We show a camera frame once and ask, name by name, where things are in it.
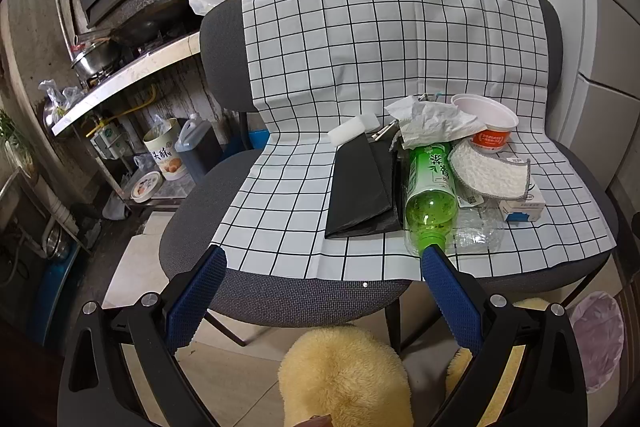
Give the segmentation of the black plastic bag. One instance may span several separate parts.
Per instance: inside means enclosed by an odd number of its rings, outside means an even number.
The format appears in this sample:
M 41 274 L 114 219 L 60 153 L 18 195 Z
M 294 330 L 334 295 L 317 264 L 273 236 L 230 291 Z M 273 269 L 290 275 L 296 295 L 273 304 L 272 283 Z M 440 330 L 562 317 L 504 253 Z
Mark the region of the black plastic bag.
M 390 138 L 360 134 L 336 152 L 324 236 L 346 239 L 401 229 L 404 168 Z

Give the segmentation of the red white paper bowl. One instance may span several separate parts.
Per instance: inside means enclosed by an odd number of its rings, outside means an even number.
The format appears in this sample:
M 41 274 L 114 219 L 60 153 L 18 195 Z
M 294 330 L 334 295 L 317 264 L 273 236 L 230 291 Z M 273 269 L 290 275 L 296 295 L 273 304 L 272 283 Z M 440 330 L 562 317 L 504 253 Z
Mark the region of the red white paper bowl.
M 476 116 L 486 129 L 475 133 L 471 142 L 486 152 L 501 152 L 520 121 L 513 110 L 505 105 L 477 94 L 460 93 L 452 97 L 451 103 L 467 113 Z

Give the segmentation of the white sponge block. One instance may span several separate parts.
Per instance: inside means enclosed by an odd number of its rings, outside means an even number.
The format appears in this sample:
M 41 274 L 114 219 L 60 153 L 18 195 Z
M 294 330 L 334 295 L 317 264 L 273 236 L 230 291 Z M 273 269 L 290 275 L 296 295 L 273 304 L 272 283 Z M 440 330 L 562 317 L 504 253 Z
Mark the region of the white sponge block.
M 343 144 L 352 141 L 360 134 L 366 134 L 372 132 L 381 127 L 378 117 L 374 114 L 367 113 L 361 114 L 350 118 L 345 121 L 344 124 L 340 124 L 331 131 L 328 132 L 329 139 L 335 147 L 340 147 Z

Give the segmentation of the white refrigerator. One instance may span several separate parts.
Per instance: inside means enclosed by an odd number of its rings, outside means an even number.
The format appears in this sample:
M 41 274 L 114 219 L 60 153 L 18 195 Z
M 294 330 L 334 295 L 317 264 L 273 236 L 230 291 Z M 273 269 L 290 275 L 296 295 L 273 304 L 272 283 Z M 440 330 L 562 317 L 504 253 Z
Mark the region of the white refrigerator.
M 639 118 L 639 0 L 548 0 L 563 38 L 547 133 L 601 186 L 616 175 Z

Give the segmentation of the white black checkered cloth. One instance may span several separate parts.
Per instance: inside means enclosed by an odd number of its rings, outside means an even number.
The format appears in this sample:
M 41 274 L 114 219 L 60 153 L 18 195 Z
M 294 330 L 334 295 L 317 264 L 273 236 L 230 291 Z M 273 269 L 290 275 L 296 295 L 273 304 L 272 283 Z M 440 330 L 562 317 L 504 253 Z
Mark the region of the white black checkered cloth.
M 230 268 L 289 279 L 420 279 L 401 232 L 327 239 L 335 150 L 349 118 L 408 95 L 485 95 L 520 122 L 546 205 L 496 246 L 449 246 L 479 279 L 576 265 L 615 245 L 586 182 L 544 132 L 549 48 L 539 0 L 241 0 L 250 91 L 269 141 L 213 236 Z

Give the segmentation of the small white blue carton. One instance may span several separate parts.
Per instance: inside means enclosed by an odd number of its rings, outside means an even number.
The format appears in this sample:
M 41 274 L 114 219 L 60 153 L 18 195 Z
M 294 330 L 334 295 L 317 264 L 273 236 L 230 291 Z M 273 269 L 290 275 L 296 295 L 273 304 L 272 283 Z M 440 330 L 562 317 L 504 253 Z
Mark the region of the small white blue carton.
M 546 208 L 546 201 L 537 184 L 530 181 L 524 199 L 502 200 L 498 207 L 506 222 L 535 222 Z

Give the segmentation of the white printed canister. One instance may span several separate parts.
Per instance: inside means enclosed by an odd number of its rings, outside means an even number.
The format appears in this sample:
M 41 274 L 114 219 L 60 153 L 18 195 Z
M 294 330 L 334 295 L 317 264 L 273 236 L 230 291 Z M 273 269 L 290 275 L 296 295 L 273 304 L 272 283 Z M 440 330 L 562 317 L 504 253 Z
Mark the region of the white printed canister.
M 186 174 L 175 145 L 179 138 L 180 126 L 176 118 L 161 119 L 143 135 L 143 143 L 160 168 L 160 173 L 168 181 L 175 181 Z

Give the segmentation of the yellow fuzzy slipper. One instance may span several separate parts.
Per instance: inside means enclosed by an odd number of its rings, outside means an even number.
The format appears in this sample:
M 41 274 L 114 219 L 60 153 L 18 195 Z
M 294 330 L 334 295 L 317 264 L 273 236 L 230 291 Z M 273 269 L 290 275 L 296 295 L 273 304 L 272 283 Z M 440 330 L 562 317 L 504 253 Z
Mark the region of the yellow fuzzy slipper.
M 411 426 L 411 389 L 398 354 L 354 325 L 311 329 L 278 372 L 287 426 Z

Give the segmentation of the dark liquid plastic jug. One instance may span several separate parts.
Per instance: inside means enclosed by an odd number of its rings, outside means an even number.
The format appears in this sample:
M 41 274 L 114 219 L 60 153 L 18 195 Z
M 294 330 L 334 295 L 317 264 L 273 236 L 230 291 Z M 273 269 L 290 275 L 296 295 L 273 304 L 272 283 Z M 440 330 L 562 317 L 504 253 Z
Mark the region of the dark liquid plastic jug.
M 196 184 L 207 176 L 222 156 L 212 124 L 198 113 L 191 114 L 182 126 L 175 150 Z

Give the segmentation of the white grey dish cloth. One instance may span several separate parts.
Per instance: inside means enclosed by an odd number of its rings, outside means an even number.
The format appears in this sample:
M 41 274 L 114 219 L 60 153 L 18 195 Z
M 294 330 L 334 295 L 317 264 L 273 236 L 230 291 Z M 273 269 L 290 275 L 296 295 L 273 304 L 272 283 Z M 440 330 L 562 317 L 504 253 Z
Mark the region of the white grey dish cloth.
M 529 160 L 483 154 L 470 141 L 461 141 L 449 153 L 448 161 L 456 178 L 483 197 L 519 200 L 528 194 Z

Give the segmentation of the green plastic bottle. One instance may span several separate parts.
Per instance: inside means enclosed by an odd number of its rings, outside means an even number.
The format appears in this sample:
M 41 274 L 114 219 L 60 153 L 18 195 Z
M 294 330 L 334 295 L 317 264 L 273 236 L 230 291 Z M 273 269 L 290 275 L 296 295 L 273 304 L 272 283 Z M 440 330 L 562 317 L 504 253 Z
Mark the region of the green plastic bottle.
M 419 255 L 430 246 L 444 251 L 457 221 L 459 206 L 449 152 L 446 143 L 410 150 L 404 217 L 408 241 Z

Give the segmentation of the pink lined trash bin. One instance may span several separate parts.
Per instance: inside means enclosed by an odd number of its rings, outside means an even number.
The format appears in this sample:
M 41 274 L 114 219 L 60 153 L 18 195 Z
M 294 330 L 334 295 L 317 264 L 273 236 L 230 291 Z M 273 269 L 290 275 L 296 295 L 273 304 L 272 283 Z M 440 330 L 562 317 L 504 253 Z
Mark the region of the pink lined trash bin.
M 588 393 L 612 378 L 625 343 L 625 324 L 617 301 L 605 291 L 593 291 L 570 311 Z

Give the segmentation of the clear plastic wrapper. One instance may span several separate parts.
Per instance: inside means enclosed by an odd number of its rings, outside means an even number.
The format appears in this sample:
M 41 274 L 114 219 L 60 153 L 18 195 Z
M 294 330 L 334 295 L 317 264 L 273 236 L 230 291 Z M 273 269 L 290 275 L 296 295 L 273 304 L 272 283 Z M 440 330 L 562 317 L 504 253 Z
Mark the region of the clear plastic wrapper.
M 458 255 L 490 254 L 498 251 L 505 229 L 498 202 L 484 199 L 480 205 L 459 209 L 450 245 Z

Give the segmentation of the white tissue paper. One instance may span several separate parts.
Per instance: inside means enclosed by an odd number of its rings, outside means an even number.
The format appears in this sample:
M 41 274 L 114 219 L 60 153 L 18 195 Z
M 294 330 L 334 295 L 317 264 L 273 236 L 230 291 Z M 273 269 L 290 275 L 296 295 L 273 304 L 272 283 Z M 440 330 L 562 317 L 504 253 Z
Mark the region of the white tissue paper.
M 420 100 L 414 95 L 387 105 L 385 110 L 398 122 L 405 150 L 454 142 L 487 129 L 484 121 L 457 106 Z

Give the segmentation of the white round lid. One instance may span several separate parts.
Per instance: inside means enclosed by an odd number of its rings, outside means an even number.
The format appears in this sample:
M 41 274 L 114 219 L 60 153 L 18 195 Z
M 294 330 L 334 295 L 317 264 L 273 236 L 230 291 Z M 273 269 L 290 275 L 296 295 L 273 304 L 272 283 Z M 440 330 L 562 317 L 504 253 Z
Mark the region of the white round lid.
M 132 187 L 130 197 L 138 204 L 147 202 L 158 192 L 163 183 L 164 177 L 158 171 L 145 173 Z

